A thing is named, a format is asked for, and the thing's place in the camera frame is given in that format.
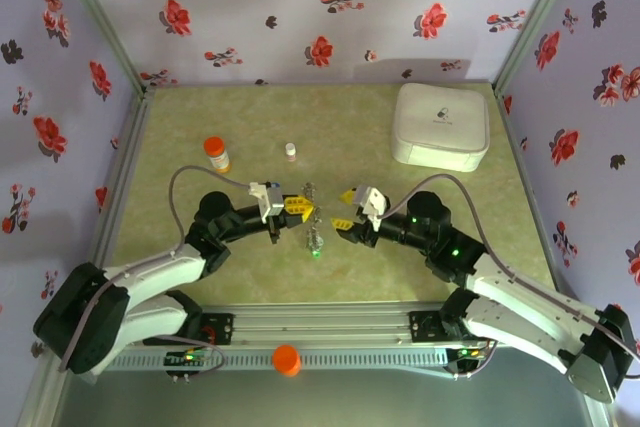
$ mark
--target metal bar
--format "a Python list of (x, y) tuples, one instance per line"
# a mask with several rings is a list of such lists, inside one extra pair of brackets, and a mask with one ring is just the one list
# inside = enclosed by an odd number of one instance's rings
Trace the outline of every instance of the metal bar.
[(538, 202), (536, 201), (536, 197), (533, 194), (533, 186), (531, 185), (531, 178), (527, 172), (527, 169), (524, 165), (524, 158), (522, 157), (522, 150), (520, 149), (520, 145), (518, 144), (518, 140), (516, 138), (515, 132), (513, 130), (513, 124), (508, 121), (506, 117), (506, 111), (504, 108), (504, 99), (502, 97), (496, 96), (496, 100), (500, 108), (500, 116), (502, 117), (502, 125), (504, 125), (505, 130), (507, 131), (507, 139), (509, 139), (509, 145), (511, 146), (511, 152), (513, 153), (513, 158), (516, 161), (516, 167), (518, 168), (518, 173), (520, 174), (520, 180), (522, 181), (522, 186), (524, 187), (524, 193), (527, 197), (527, 202), (529, 203), (529, 209), (533, 214), (533, 223), (536, 227), (536, 231), (538, 232), (538, 237), (540, 238), (540, 245), (542, 245), (542, 252), (544, 253), (544, 258), (547, 261), (547, 265), (549, 266), (549, 272), (551, 273), (551, 280), (553, 281), (553, 286), (559, 292), (561, 292), (560, 284), (557, 279), (557, 269), (555, 266), (555, 260), (553, 258), (553, 249), (549, 242), (551, 238), (547, 231), (544, 228), (544, 224), (542, 223), (542, 215), (540, 213), (540, 207), (538, 207)]
[[(107, 368), (110, 372), (141, 371), (200, 371), (208, 370), (220, 362), (220, 356), (213, 353), (201, 360), (184, 364), (182, 356), (168, 356), (179, 352), (179, 346), (172, 348), (132, 348), (122, 352)], [(421, 347), (407, 351), (389, 349), (299, 349), (300, 360), (305, 370), (352, 370), (425, 368), (447, 365), (446, 349)], [(273, 349), (233, 350), (224, 348), (225, 365), (222, 370), (273, 370)]]
[(105, 36), (105, 40), (109, 44), (109, 47), (111, 47), (111, 50), (113, 51), (113, 54), (118, 60), (118, 63), (120, 64), (125, 74), (129, 78), (129, 81), (131, 82), (131, 85), (133, 86), (134, 90), (136, 91), (139, 97), (142, 97), (144, 93), (142, 89), (142, 84), (140, 83), (140, 79), (138, 77), (136, 69), (133, 66), (133, 62), (129, 58), (129, 55), (127, 54), (122, 42), (120, 42), (120, 39), (116, 34), (116, 30), (113, 27), (113, 24), (111, 23), (111, 21), (109, 20), (109, 17), (104, 11), (102, 5), (100, 4), (100, 1), (99, 0), (80, 0), (80, 1), (84, 4), (85, 8), (89, 11), (93, 19), (98, 24), (98, 27), (102, 31), (102, 34)]
[(547, 18), (547, 14), (551, 7), (553, 7), (556, 0), (536, 0), (533, 8), (531, 9), (531, 15), (527, 20), (522, 33), (518, 37), (515, 45), (511, 49), (511, 52), (507, 56), (498, 78), (494, 82), (496, 95), (501, 97), (511, 82), (511, 79), (515, 75), (516, 70), (522, 63), (524, 57), (529, 52), (531, 45), (535, 42), (538, 36), (542, 24)]
[(440, 306), (435, 302), (354, 302), (231, 305), (204, 310), (234, 315), (231, 347), (237, 349), (273, 349), (285, 343), (311, 349), (475, 348), (485, 344), (458, 339), (412, 343), (409, 312), (437, 311)]
[(135, 161), (140, 151), (144, 127), (153, 97), (154, 91), (149, 91), (142, 100), (134, 99), (131, 114), (125, 121), (121, 135), (123, 142), (120, 144), (118, 156), (107, 181), (109, 203), (99, 219), (89, 250), (89, 259), (99, 267), (106, 265), (115, 247), (117, 237), (115, 234), (124, 213), (127, 192), (133, 180)]

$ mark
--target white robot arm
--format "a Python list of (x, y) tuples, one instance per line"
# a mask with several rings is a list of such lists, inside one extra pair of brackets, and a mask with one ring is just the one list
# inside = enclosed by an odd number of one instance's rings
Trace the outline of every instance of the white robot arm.
[(259, 232), (275, 244), (280, 229), (303, 223), (313, 211), (305, 198), (282, 195), (270, 183), (251, 183), (248, 193), (258, 205), (237, 210), (222, 192), (205, 195), (185, 243), (175, 250), (104, 270), (91, 263), (76, 267), (33, 328), (62, 358), (62, 369), (95, 377), (133, 342), (202, 337), (210, 327), (202, 310), (171, 289), (218, 270), (230, 255), (226, 244)]
[[(447, 174), (435, 177), (462, 188), (478, 221), (460, 182)], [(455, 229), (451, 211), (432, 192), (416, 188), (392, 209), (370, 186), (342, 198), (359, 206), (364, 222), (334, 219), (341, 237), (369, 247), (383, 238), (415, 248), (436, 276), (459, 286), (440, 311), (445, 329), (510, 345), (550, 364), (584, 394), (613, 401), (636, 355), (622, 310), (612, 305), (596, 310), (517, 274), (496, 256), (480, 226), (484, 243)], [(406, 215), (398, 212), (405, 203)]]

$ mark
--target white case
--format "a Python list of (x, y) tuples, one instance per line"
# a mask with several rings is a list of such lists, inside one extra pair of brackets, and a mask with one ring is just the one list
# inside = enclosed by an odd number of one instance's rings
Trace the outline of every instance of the white case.
[(478, 92), (405, 84), (391, 152), (403, 164), (471, 172), (489, 149), (489, 110)]

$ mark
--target gray cable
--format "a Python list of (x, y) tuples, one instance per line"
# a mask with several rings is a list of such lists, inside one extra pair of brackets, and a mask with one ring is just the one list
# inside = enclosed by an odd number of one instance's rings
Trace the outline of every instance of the gray cable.
[[(512, 281), (522, 285), (524, 288), (526, 288), (529, 291), (537, 294), (538, 296), (544, 298), (545, 300), (547, 300), (548, 302), (552, 303), (556, 307), (564, 310), (568, 314), (571, 314), (577, 320), (582, 320), (582, 321), (586, 322), (587, 324), (589, 324), (594, 329), (599, 330), (604, 335), (609, 337), (609, 339), (611, 339), (618, 347), (620, 347), (627, 354), (629, 354), (636, 362), (640, 363), (640, 355), (637, 352), (634, 352), (633, 349), (627, 347), (622, 342), (622, 340), (620, 340), (620, 338), (618, 338), (618, 336), (615, 335), (613, 332), (611, 332), (609, 329), (607, 329), (603, 325), (599, 324), (598, 322), (595, 322), (595, 321), (591, 320), (588, 317), (583, 317), (582, 313), (580, 311), (572, 308), (569, 305), (566, 305), (562, 301), (557, 300), (555, 297), (550, 296), (546, 292), (543, 292), (542, 290), (538, 289), (537, 287), (535, 287), (535, 286), (529, 284), (528, 282), (522, 280), (520, 277), (518, 277), (518, 275), (514, 271), (512, 271), (509, 267), (507, 267), (500, 260), (498, 255), (495, 253), (495, 251), (491, 247), (491, 244), (489, 243), (489, 239), (487, 239), (487, 236), (486, 236), (486, 234), (484, 232), (484, 229), (482, 228), (482, 223), (480, 222), (480, 217), (478, 216), (478, 211), (476, 210), (476, 207), (475, 207), (475, 205), (473, 203), (473, 200), (471, 199), (471, 195), (469, 195), (469, 191), (462, 184), (462, 182), (460, 182), (460, 180), (458, 180), (453, 175), (451, 175), (451, 174), (436, 174), (436, 175), (432, 175), (431, 177), (427, 177), (422, 182), (420, 182), (418, 185), (416, 185), (407, 195), (405, 195), (405, 197), (398, 204), (394, 205), (392, 208), (390, 208), (383, 215), (378, 216), (378, 218), (379, 219), (386, 219), (387, 217), (395, 214), (402, 207), (404, 207), (404, 205), (406, 205), (406, 203), (409, 201), (409, 199), (411, 197), (413, 197), (417, 192), (422, 190), (422, 188), (425, 185), (427, 185), (428, 183), (433, 182), (434, 180), (437, 180), (437, 179), (447, 179), (447, 180), (452, 181), (454, 184), (456, 184), (458, 186), (458, 188), (462, 192), (462, 195), (464, 196), (465, 200), (467, 201), (467, 205), (469, 206), (469, 209), (471, 210), (471, 215), (473, 216), (473, 221), (475, 222), (476, 228), (478, 229), (478, 234), (480, 234), (480, 239), (482, 240), (482, 243), (484, 244), (485, 248), (487, 249), (487, 253), (493, 259), (493, 261), (496, 263), (496, 265), (500, 268), (500, 270), (509, 279), (511, 279)], [(627, 380), (640, 380), (640, 374), (627, 375), (627, 376), (625, 376), (625, 379), (627, 379)]]
[(176, 206), (175, 206), (174, 199), (173, 199), (173, 187), (174, 187), (174, 184), (176, 182), (176, 178), (178, 177), (178, 175), (180, 175), (185, 170), (197, 170), (197, 171), (204, 172), (206, 174), (212, 175), (213, 177), (216, 177), (217, 179), (222, 180), (222, 181), (226, 182), (227, 184), (233, 185), (234, 187), (239, 187), (239, 188), (242, 188), (242, 189), (248, 189), (249, 188), (249, 186), (247, 184), (242, 184), (240, 182), (236, 182), (234, 180), (227, 179), (226, 177), (218, 174), (217, 172), (215, 172), (215, 171), (213, 171), (211, 169), (207, 169), (206, 167), (200, 167), (199, 165), (184, 165), (184, 166), (180, 167), (178, 170), (176, 170), (173, 173), (173, 175), (171, 176), (171, 180), (169, 181), (169, 209), (171, 210), (171, 215), (173, 216), (173, 220), (176, 222), (176, 225), (178, 226), (178, 232), (180, 233), (180, 240), (178, 241), (178, 244), (176, 245), (176, 247), (172, 251), (170, 251), (168, 253), (163, 253), (163, 254), (157, 255), (155, 257), (151, 257), (149, 259), (144, 259), (144, 260), (136, 263), (135, 265), (125, 267), (121, 272), (117, 273), (111, 279), (109, 279), (107, 282), (105, 282), (96, 291), (96, 293), (93, 294), (93, 297), (91, 297), (91, 300), (89, 301), (89, 303), (85, 307), (84, 312), (82, 313), (82, 316), (80, 317), (80, 321), (78, 322), (78, 325), (76, 326), (76, 330), (73, 332), (73, 336), (71, 337), (71, 340), (69, 341), (69, 345), (67, 346), (67, 350), (65, 350), (64, 355), (62, 356), (62, 359), (60, 361), (60, 367), (58, 368), (59, 372), (64, 372), (65, 370), (67, 370), (67, 365), (69, 364), (69, 359), (71, 359), (71, 355), (73, 355), (73, 351), (75, 350), (76, 346), (78, 345), (78, 341), (80, 340), (80, 336), (82, 335), (82, 332), (83, 332), (83, 330), (84, 330), (84, 328), (85, 328), (85, 326), (87, 324), (89, 316), (91, 315), (91, 312), (93, 311), (93, 308), (98, 303), (98, 300), (100, 299), (102, 294), (104, 294), (104, 292), (109, 287), (111, 287), (113, 284), (115, 284), (116, 282), (119, 282), (120, 280), (122, 280), (123, 278), (125, 278), (125, 277), (127, 277), (129, 275), (134, 275), (138, 271), (143, 270), (150, 262), (155, 262), (158, 259), (161, 259), (163, 257), (166, 257), (167, 260), (172, 259), (177, 254), (179, 254), (180, 251), (182, 250), (182, 248), (184, 247), (184, 242), (185, 242), (184, 227), (182, 226), (182, 222), (180, 222), (180, 218), (178, 217), (178, 212), (176, 211)]
[(171, 180), (169, 180), (169, 209), (171, 210), (171, 215), (173, 216), (173, 220), (176, 222), (176, 225), (178, 226), (178, 232), (180, 233), (180, 241), (178, 242), (178, 246), (175, 249), (176, 252), (179, 252), (180, 249), (182, 249), (182, 247), (184, 246), (185, 233), (184, 233), (184, 227), (182, 226), (182, 222), (180, 222), (180, 219), (178, 218), (178, 212), (176, 211), (175, 202), (173, 201), (173, 185), (175, 184), (178, 176), (185, 170), (197, 170), (199, 172), (204, 172), (205, 174), (209, 174), (217, 178), (218, 180), (222, 180), (223, 182), (226, 182), (227, 184), (232, 185), (234, 187), (238, 187), (241, 189), (249, 188), (248, 184), (242, 184), (240, 182), (236, 182), (235, 180), (227, 179), (225, 176), (220, 175), (219, 173), (211, 169), (207, 169), (206, 167), (200, 167), (199, 165), (183, 165), (178, 170), (176, 170), (171, 176)]

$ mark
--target floral wallpaper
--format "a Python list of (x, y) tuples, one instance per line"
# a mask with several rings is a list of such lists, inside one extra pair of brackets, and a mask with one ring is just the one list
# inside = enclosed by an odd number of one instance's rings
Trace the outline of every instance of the floral wallpaper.
[(33, 323), (87, 260), (133, 90), (79, 0), (0, 7), (0, 425), (11, 427), (44, 351)]
[[(639, 23), (640, 0), (556, 0), (504, 104), (559, 285), (620, 305), (640, 349)], [(640, 425), (639, 396), (623, 384), (621, 426)]]
[(493, 80), (533, 1), (100, 0), (149, 86)]

